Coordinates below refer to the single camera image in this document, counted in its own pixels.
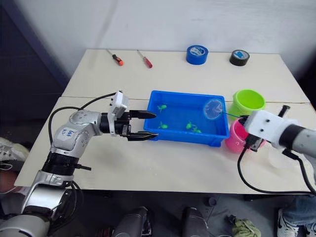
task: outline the jeans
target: jeans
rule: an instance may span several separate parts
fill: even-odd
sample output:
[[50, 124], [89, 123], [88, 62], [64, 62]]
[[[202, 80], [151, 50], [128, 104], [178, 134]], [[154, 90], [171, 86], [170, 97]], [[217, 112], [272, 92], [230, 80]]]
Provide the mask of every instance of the jeans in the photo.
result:
[[316, 196], [298, 195], [292, 204], [283, 210], [283, 217], [293, 226], [316, 227]]

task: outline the green cloth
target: green cloth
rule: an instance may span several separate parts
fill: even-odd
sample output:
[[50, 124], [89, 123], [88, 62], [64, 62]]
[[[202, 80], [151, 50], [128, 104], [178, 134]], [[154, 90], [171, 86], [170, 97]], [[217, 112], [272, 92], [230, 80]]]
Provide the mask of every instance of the green cloth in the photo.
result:
[[233, 227], [234, 237], [261, 237], [261, 232], [247, 219], [236, 219]]

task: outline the label on robot arm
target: label on robot arm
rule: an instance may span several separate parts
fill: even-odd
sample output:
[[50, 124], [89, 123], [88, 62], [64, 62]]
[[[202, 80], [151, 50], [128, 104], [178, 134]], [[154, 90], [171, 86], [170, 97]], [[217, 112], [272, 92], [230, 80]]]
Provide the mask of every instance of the label on robot arm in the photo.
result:
[[66, 141], [69, 139], [72, 139], [73, 136], [76, 134], [77, 130], [69, 127], [64, 127], [63, 129], [60, 130], [57, 139]]

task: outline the red screwdriver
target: red screwdriver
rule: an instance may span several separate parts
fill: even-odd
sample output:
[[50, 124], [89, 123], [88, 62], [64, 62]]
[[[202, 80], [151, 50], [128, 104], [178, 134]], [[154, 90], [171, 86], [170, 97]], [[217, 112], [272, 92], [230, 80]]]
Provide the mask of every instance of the red screwdriver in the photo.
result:
[[137, 52], [138, 52], [139, 55], [142, 57], [142, 59], [143, 59], [144, 63], [146, 64], [146, 66], [147, 66], [148, 68], [152, 68], [153, 65], [152, 65], [152, 63], [148, 60], [148, 58], [146, 58], [139, 50], [138, 50]]
[[115, 54], [112, 54], [108, 49], [107, 51], [112, 55], [112, 58], [117, 62], [117, 64], [123, 66], [124, 62], [119, 57], [117, 57]]

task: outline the sneaker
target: sneaker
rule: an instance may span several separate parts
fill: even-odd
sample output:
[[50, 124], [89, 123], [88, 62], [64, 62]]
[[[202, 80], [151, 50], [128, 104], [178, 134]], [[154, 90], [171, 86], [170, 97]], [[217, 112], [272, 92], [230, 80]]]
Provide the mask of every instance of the sneaker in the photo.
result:
[[298, 229], [285, 220], [282, 209], [280, 209], [277, 218], [277, 237], [297, 237]]
[[305, 226], [305, 230], [306, 230], [306, 237], [316, 237], [316, 230], [315, 230], [316, 226], [314, 225], [308, 225]]
[[29, 150], [18, 143], [10, 142], [0, 137], [0, 161], [19, 160], [25, 161], [29, 155]]

